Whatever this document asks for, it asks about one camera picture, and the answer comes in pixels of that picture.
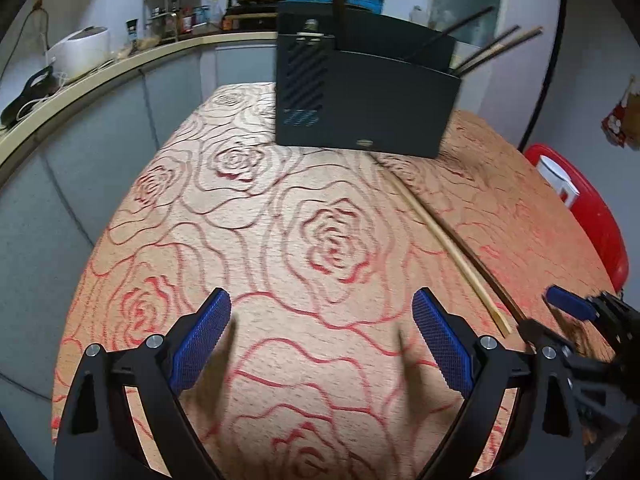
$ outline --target hanging cord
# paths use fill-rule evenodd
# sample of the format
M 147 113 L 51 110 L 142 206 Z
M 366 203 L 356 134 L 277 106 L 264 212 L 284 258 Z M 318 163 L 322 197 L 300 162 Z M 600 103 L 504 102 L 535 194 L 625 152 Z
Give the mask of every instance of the hanging cord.
M 30 10 L 30 12 L 27 14 L 27 16 L 25 17 L 24 21 L 22 22 L 22 27 L 20 28 L 20 32 L 18 33 L 18 38 L 17 40 L 15 40 L 15 44 L 14 44 L 14 48 L 11 50 L 11 54 L 9 54 L 8 59 L 6 60 L 6 63 L 4 64 L 4 68 L 2 69 L 2 73 L 0 74 L 0 82 L 2 81 L 2 78 L 4 77 L 4 72 L 6 72 L 7 67 L 9 66 L 9 63 L 11 61 L 11 58 L 14 56 L 14 52 L 15 49 L 18 47 L 18 43 L 20 43 L 20 38 L 22 37 L 22 33 L 24 31 L 24 27 L 27 25 L 27 21 L 29 20 L 29 17 L 36 13 L 36 12 L 44 12 L 44 15 L 46 17 L 46 22 L 45 22 L 45 31 L 44 31 L 44 44 L 46 47 L 46 51 L 45 51 L 45 58 L 47 57 L 47 51 L 49 50 L 49 13 L 47 12 L 47 9 L 45 9 L 42 6 L 42 0 L 37 0 L 36 3 L 33 5 L 33 9 Z

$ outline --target blue textured pad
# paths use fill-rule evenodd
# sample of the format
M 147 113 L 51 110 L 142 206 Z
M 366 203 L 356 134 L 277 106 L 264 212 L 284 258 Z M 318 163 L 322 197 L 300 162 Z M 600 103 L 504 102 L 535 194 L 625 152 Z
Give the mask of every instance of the blue textured pad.
M 169 386 L 175 395 L 193 388 L 230 318 L 231 298 L 225 290 L 221 290 L 174 354 L 174 368 Z
M 412 311 L 414 321 L 436 359 L 447 385 L 467 399 L 474 387 L 471 357 L 423 290 L 414 294 Z
M 591 303 L 557 285 L 551 285 L 546 290 L 545 299 L 554 307 L 580 321 L 593 321 L 596 319 L 596 311 L 591 306 Z

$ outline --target white rice cooker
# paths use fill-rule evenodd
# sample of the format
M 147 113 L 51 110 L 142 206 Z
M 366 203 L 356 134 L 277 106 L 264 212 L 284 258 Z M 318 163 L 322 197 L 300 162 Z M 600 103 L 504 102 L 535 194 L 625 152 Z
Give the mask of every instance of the white rice cooker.
M 73 81 L 111 59 L 109 29 L 87 27 L 76 30 L 52 46 L 47 53 L 55 72 Z

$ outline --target rose pattern tablecloth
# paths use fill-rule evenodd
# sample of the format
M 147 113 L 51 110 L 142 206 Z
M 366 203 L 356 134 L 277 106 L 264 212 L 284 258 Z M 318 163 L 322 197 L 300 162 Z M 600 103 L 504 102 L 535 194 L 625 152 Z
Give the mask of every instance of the rose pattern tablecloth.
M 87 345 L 136 346 L 222 286 L 232 322 L 180 401 L 229 479 L 411 479 L 435 450 L 462 398 L 413 324 L 412 294 L 429 286 L 476 332 L 503 339 L 366 154 L 277 146 L 273 129 L 273 84 L 219 88 L 135 181 L 70 307 L 54 438 Z M 453 115 L 437 160 L 379 157 L 527 315 L 558 330 L 540 298 L 551 283 L 610 290 L 551 188 L 472 114 Z M 593 331 L 581 333 L 607 354 Z M 128 397 L 150 464 L 164 470 L 134 389 Z M 490 466 L 512 403 L 508 392 L 478 470 Z

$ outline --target white container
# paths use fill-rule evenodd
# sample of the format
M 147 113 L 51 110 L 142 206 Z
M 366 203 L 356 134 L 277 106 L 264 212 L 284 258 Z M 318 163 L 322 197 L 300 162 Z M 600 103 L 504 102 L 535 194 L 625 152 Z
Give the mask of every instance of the white container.
M 569 177 L 567 172 L 563 170 L 558 163 L 545 155 L 540 156 L 540 161 L 536 169 L 540 175 L 551 184 L 551 187 L 556 190 L 556 193 L 560 197 L 560 200 L 564 202 L 564 205 L 570 208 L 580 196 L 580 191 L 578 191 L 574 183 L 571 182 L 571 177 Z
M 68 81 L 82 77 L 111 58 L 109 29 L 87 27 L 69 34 L 47 52 L 53 70 L 65 73 Z

